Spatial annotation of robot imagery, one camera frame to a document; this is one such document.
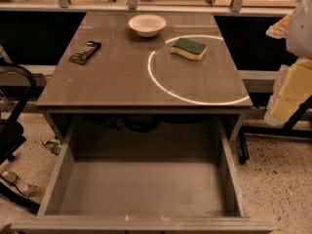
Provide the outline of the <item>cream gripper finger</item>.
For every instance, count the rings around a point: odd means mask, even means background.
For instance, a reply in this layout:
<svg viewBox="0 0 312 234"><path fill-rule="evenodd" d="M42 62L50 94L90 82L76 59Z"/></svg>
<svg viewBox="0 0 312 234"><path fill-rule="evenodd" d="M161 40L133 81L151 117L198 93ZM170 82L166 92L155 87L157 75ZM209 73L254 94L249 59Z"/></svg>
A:
<svg viewBox="0 0 312 234"><path fill-rule="evenodd" d="M264 121L283 126L298 108L312 96L312 60L300 58L291 66L282 64L266 106Z"/></svg>
<svg viewBox="0 0 312 234"><path fill-rule="evenodd" d="M291 15L286 15L273 25L270 25L265 34L274 39L284 39L288 36L288 27Z"/></svg>

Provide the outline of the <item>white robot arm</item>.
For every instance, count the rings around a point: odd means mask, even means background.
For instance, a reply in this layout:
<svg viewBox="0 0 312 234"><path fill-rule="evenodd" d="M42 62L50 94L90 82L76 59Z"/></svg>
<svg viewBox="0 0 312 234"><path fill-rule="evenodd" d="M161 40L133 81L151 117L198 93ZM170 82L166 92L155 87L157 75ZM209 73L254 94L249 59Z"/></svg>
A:
<svg viewBox="0 0 312 234"><path fill-rule="evenodd" d="M281 65L264 116L267 124L282 126L312 96L312 0L301 0L266 34L277 39L284 37L287 50L298 57L291 66Z"/></svg>

